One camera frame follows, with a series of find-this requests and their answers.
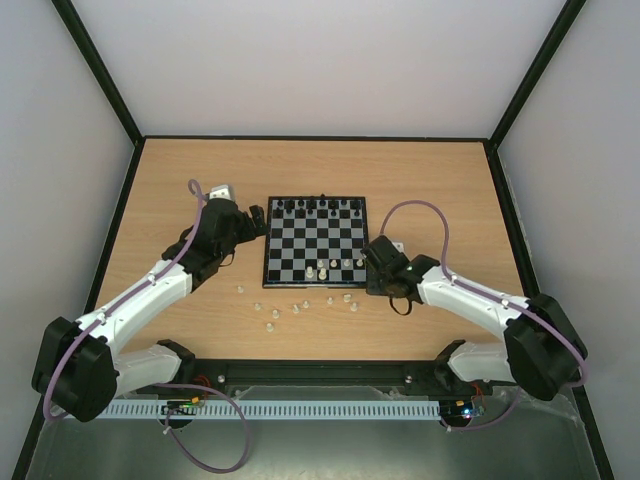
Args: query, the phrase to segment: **white robotic arm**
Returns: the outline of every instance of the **white robotic arm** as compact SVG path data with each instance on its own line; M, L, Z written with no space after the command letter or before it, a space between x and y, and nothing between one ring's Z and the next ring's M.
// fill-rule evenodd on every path
M414 302L444 308L499 340L460 342L447 362L455 380L514 382L537 398L551 400L578 373L576 353L584 359L587 350L556 300L492 290L446 270L431 257L418 255L409 261L401 250L384 235L364 248L370 293L387 295L396 312L393 302L400 298L409 302L406 314ZM549 325L555 335L532 318Z
M175 342L162 340L147 350L121 351L156 315L217 273L238 244L266 234L262 208L254 205L250 211L251 216L238 209L230 187L214 188L194 227L185 230L143 278L77 321L60 317L47 327L33 388L45 393L52 383L53 401L77 419L89 421L114 396L170 382L181 370L181 379L190 380L188 367L193 367L195 357ZM86 338L57 376L58 363L83 331Z

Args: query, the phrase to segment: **black and white chessboard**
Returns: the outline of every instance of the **black and white chessboard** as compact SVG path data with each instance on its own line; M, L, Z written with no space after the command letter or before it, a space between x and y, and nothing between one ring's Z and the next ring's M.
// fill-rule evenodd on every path
M267 221L263 287L366 286L364 197L269 197Z

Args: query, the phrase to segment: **white wall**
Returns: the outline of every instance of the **white wall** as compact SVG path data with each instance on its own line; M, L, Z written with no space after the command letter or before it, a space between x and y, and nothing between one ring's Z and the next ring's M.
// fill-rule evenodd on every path
M590 0L501 148L542 288L590 351L616 478L637 478L640 3Z
M564 0L75 0L145 134L490 135Z
M51 2L0 2L0 478L44 327L84 307L132 146Z

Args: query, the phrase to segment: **wooden tabletop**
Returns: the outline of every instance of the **wooden tabletop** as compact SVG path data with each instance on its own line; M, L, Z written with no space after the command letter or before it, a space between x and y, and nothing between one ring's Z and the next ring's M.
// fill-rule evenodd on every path
M449 265L493 288L521 294L515 262L482 144L279 140L147 140L125 209L99 305L140 279L193 224L196 201L187 181L203 189L233 185L242 210L270 195L344 195L367 199L369 235L389 209L407 199L441 207L450 222ZM399 210L386 234L404 242L409 258L439 258L443 230L429 209ZM386 298L347 290L263 289L264 237L238 246L234 264L142 329L128 351L171 338L200 358L430 360L452 340L493 337L444 310L415 305L407 317ZM238 286L244 293L238 293ZM327 297L336 301L328 305ZM299 314L293 304L311 303ZM255 303L262 304L256 311ZM272 310L282 313L272 318ZM266 325L274 329L268 332Z

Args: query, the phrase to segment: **purple cable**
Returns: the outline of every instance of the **purple cable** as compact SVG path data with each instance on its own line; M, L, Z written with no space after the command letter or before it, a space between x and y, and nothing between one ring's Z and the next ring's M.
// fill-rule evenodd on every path
M171 429L171 427L169 426L169 419L171 418L171 414L175 411L175 410L170 410L169 413L167 413L167 417L164 420L164 426L166 427L165 432L168 433L169 435L171 435L171 438L173 438L173 441L176 442L176 445L178 445L178 448L180 449L180 451L182 452L182 454L187 457L187 459L193 463L196 467L199 467L209 473L231 473L231 472L235 472L236 470L239 470L245 463L247 463L247 460L249 459L249 450L251 449L251 443L253 441L253 437L251 435L251 429L249 428L249 422L247 421L246 417L244 416L244 414L242 413L242 410L240 409L240 407L238 406L238 404L236 402L234 402L230 397L228 397L227 395L225 395L222 392L219 392L218 390L215 390L213 388L210 387L204 387L202 385L190 385L190 384L172 384L172 383L157 383L155 384L156 387L160 387L160 388L178 388L178 389L183 389L183 388L193 388L193 389L197 389L197 390L202 390L205 392L209 392L209 393L213 393L214 395L226 400L227 402L229 402L229 405L231 405L233 407L233 409L238 413L238 415L240 415L240 420L242 421L242 426L244 427L244 436L245 436L245 443L244 443L244 451L242 452L242 456L240 457L240 460L238 460L238 462L233 465L232 467L229 468L216 468L216 467L212 467L210 465L207 465L206 463L201 462L200 460L198 460L196 457L194 457L191 452L189 452L189 450L186 449L186 447L182 444L182 442L180 441L180 439L178 439L178 436L175 434L175 432Z
M489 292L486 292L480 288L477 288L473 285L469 285L465 282L461 282L458 279L454 279L453 276L451 275L451 273L449 272L449 269L447 267L447 251L449 249L449 222L447 221L447 217L445 217L444 213L442 212L442 210L440 210L440 208L438 208L437 206L435 206L433 203L431 202L427 202L424 200L407 200L406 202L401 202L397 205L395 205L391 210L389 210L389 213L387 213L387 216L384 218L383 222L382 222L382 227L380 227L380 235L384 235L384 229L387 226L387 223L389 222L389 219L391 218L391 216L395 213L396 210L398 210L401 207L404 207L406 205L423 205L425 207L429 207L431 210L433 210L434 212L436 212L438 214L438 216L440 217L440 220L442 220L442 226L444 227L444 242L442 244L442 254L440 256L440 264L442 265L442 272L444 273L445 277L447 277L447 279L449 281L451 281L451 283L458 285L459 287L464 288L465 290L475 293L476 295L480 295L481 297L484 297L488 300L491 300L493 302L496 302L498 304L502 303L502 298L497 297L495 295L492 295ZM520 312L523 315L526 315L527 317L529 317L531 320L533 320L534 322L536 322L538 325L540 325L542 328L544 328L546 331L548 331L556 340L558 340L563 347L565 347L567 350L569 350L569 353L571 353L571 355L573 355L573 357L576 359L576 362L578 363L578 365L580 366L580 379L577 382L571 382L571 383L567 383L567 386L569 387L580 387L582 385L584 385L587 382L587 379L589 378L589 367L587 366L587 363L584 361L584 358L582 358L582 355L580 355L580 352L578 352L578 349L576 347L574 347L571 342L569 342L569 340L567 340L563 335L560 334L560 332L558 332L555 328L553 328L548 322L546 322L545 320L543 320L542 318L540 318L539 315L530 312L529 310L527 310L526 308L521 307L520 305L516 305L514 303L509 302L509 305L511 308L513 308L514 310ZM502 419L504 419L508 414L510 414L513 411L513 408L515 408L515 404L517 403L517 401L519 400L520 396L518 395L516 397L516 399L514 400L513 404L511 407L509 407L509 409L502 414L500 417L498 417L497 419L487 423L487 424L483 424L483 425L479 425L477 427L469 427L469 428L459 428L458 430L477 430L480 427L489 426L489 425L495 425L496 423L498 423L499 421L502 421Z
M200 218L202 217L202 209L204 207L204 199L205 198L202 195L202 189L200 188L200 184L198 183L197 180L194 180L192 178L191 180L189 180L189 183L187 185L189 187L189 191L198 198L198 209L196 211L196 219L193 222L193 229L191 230L191 235L189 236L187 242L182 247L182 250L180 250L178 255L176 255L176 257L171 261L171 263L169 263L165 268L162 269L162 271L160 273L158 273L158 275L156 275L156 279L162 278L169 270L171 270L173 268L173 266L176 263L178 263L178 261L184 256L184 254L187 253L187 250L189 250L189 247L193 243L193 238L195 237L195 232L198 231L198 227L200 226ZM109 317L110 315L112 315L113 312L115 312L116 309L118 309L124 302L129 300L134 295L140 293L142 290L144 290L149 285L151 285L151 282L149 280L146 280L146 281L142 282L140 285L138 285L136 288L131 290L126 295L123 295L122 298L120 298L117 302L115 302L113 305L111 305L111 307L109 307L104 312L105 316ZM49 421L54 421L54 420L60 420L60 419L62 419L62 418L67 416L67 413L62 413L60 415L53 415L51 413L51 399L53 397L53 391L54 391L54 389L56 387L56 384L58 383L60 375L62 374L62 370L64 370L64 367L67 365L67 362L71 358L71 355L73 355L73 353L76 351L78 346L82 343L82 341L85 338L87 338L87 336L89 336L89 334L93 330L95 330L98 327L98 325L100 325L100 323L101 323L100 320L96 320L91 325L89 325L87 328L85 328L80 333L80 335L78 335L76 337L76 339L69 346L67 351L64 352L64 355L62 355L62 358L60 359L60 361L58 362L58 365L56 366L55 370L53 371L53 375L51 375L51 380L49 380L49 385L47 386L47 391L44 394L44 402L43 402L43 406L42 406L42 414L44 415L45 419L47 419Z
M198 183L197 180L192 178L191 180L189 180L189 183L187 184L187 186L189 187L189 191L191 192L191 194L195 195L196 198L198 199L198 208L196 210L196 219L193 222L193 229L191 230L191 233L189 234L189 238L187 239L186 243L182 247L182 250L180 250L180 252L178 252L178 254L175 256L175 258L171 260L171 263L169 263L166 267L164 267L160 271L160 273L158 273L155 276L156 280L160 280L163 276L165 276L167 272L169 272L169 270L171 270L173 266L180 261L180 259L184 256L184 254L187 253L187 250L189 250L189 248L191 247L191 244L193 243L193 239L195 238L195 233L198 231L198 227L200 226L200 218L202 217L202 209L204 208L205 197L202 195L202 189L200 188L200 184ZM136 288L131 290L129 293L120 297L116 302L113 303L113 305L111 305L104 312L105 317L110 317L111 315L113 315L113 312L115 312L123 303L125 303L127 300L131 299L138 293L140 293L149 285L151 285L151 282L149 280L145 280Z

